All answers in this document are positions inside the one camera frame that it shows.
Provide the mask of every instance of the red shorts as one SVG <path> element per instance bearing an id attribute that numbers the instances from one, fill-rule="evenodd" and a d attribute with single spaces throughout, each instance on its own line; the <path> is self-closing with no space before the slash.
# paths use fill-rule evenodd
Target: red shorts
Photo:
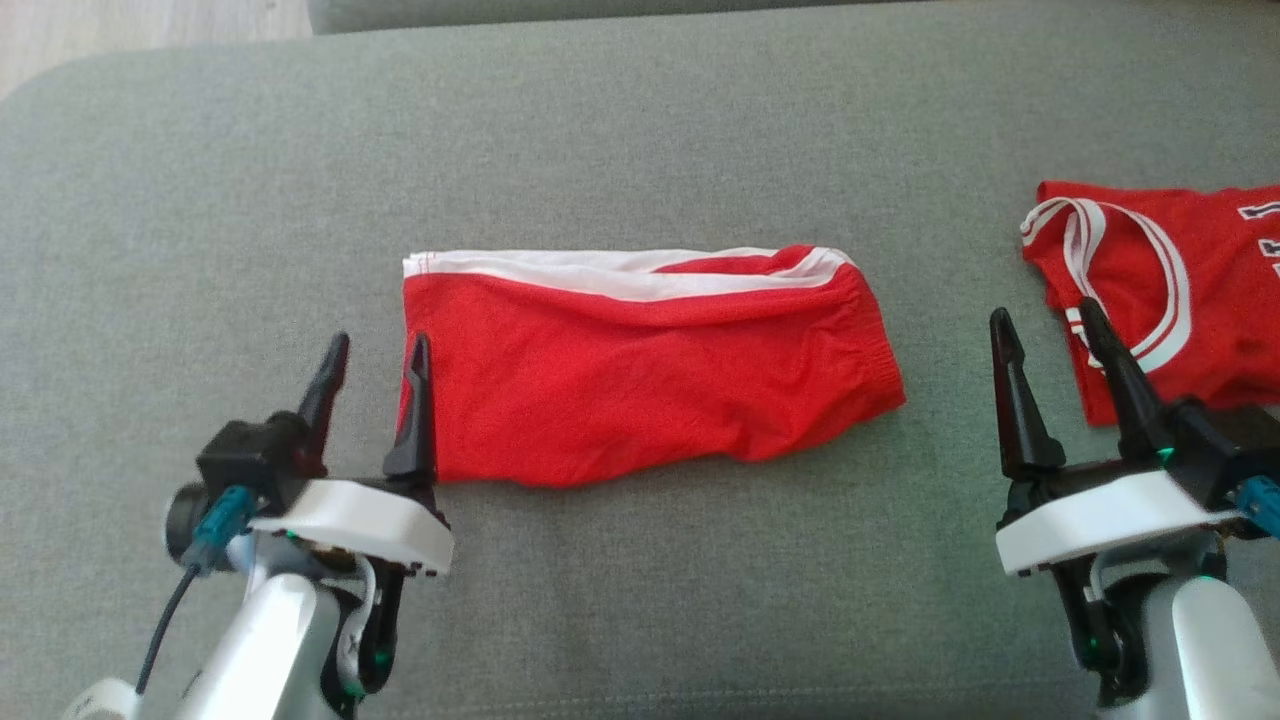
<path id="1" fill-rule="evenodd" d="M 1116 421 L 1076 306 L 1093 297 L 1167 401 L 1280 402 L 1280 186 L 1112 190 L 1046 182 L 1021 225 L 1069 332 L 1084 415 Z"/>
<path id="2" fill-rule="evenodd" d="M 876 297 L 831 249 L 424 252 L 404 314 L 431 340 L 443 482 L 765 460 L 905 400 Z"/>

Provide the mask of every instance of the blue cable connector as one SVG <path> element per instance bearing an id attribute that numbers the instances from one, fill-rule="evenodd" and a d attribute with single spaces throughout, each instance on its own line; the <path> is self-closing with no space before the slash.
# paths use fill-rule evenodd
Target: blue cable connector
<path id="1" fill-rule="evenodd" d="M 1280 487 L 1271 478 L 1257 475 L 1244 480 L 1235 506 L 1254 525 L 1280 538 Z"/>
<path id="2" fill-rule="evenodd" d="M 257 497 L 247 487 L 227 488 L 196 525 L 191 546 L 182 553 L 182 564 L 195 568 L 201 578 L 207 578 L 232 538 L 248 528 L 255 511 L 257 511 Z"/>

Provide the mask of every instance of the white stripe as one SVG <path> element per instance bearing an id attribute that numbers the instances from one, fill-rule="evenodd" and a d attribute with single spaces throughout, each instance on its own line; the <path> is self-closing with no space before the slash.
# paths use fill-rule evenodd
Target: white stripe
<path id="1" fill-rule="evenodd" d="M 1083 197 L 1053 197 L 1037 205 L 1027 215 L 1027 219 L 1023 220 L 1020 227 L 1024 234 L 1023 245 L 1030 246 L 1034 243 L 1039 237 L 1039 232 L 1057 213 L 1071 208 L 1074 213 L 1068 217 L 1062 238 L 1062 260 L 1080 293 L 1097 300 L 1098 305 L 1102 306 L 1102 299 L 1089 283 L 1088 277 L 1093 256 L 1102 245 L 1106 234 L 1106 215 L 1102 211 L 1102 205 L 1124 213 L 1142 229 L 1156 258 L 1160 260 L 1160 266 L 1165 272 L 1165 291 L 1167 296 L 1165 314 L 1156 328 L 1142 342 L 1130 348 L 1130 352 L 1138 360 L 1138 365 L 1144 372 L 1151 372 L 1172 360 L 1187 345 L 1188 340 L 1190 340 L 1192 332 L 1190 278 L 1187 274 L 1187 265 L 1183 263 L 1178 247 L 1169 238 L 1164 228 L 1140 213 L 1134 213 L 1110 202 L 1100 204 Z M 1079 322 L 1079 309 L 1069 307 L 1066 316 L 1069 323 Z M 1073 328 L 1073 334 L 1079 336 L 1082 342 L 1084 341 L 1083 332 L 1076 332 Z M 1098 366 L 1098 363 L 1091 356 L 1089 365 Z"/>
<path id="2" fill-rule="evenodd" d="M 847 255 L 815 247 L 795 266 L 762 274 L 655 273 L 660 268 L 710 258 L 773 256 L 774 250 L 736 247 L 719 252 L 694 250 L 539 251 L 451 250 L 417 252 L 404 260 L 404 277 L 451 273 L 479 274 L 614 300 L 652 302 L 680 297 L 731 295 L 758 290 L 822 287 L 841 266 L 854 265 Z"/>

